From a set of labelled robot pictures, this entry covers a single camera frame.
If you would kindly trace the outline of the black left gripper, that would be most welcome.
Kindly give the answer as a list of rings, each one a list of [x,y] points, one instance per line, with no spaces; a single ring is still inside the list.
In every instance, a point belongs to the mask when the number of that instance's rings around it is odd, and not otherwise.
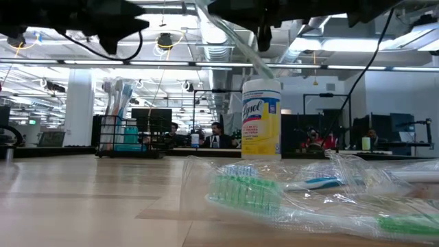
[[[80,29],[85,36],[98,36],[107,54],[115,55],[116,19],[122,19],[118,36],[125,38],[150,26],[149,21],[136,19],[145,13],[144,8],[126,0],[80,0]]]

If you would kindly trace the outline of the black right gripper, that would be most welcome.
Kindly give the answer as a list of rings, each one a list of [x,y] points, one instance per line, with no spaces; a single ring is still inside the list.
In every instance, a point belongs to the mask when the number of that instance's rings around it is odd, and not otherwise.
[[[239,25],[252,32],[257,31],[259,51],[267,51],[272,40],[271,27],[279,28],[283,21],[301,20],[308,24],[306,3],[297,0],[263,0],[257,2],[259,20],[256,24],[244,14],[255,7],[254,0],[214,0],[208,4],[208,12],[221,20]]]

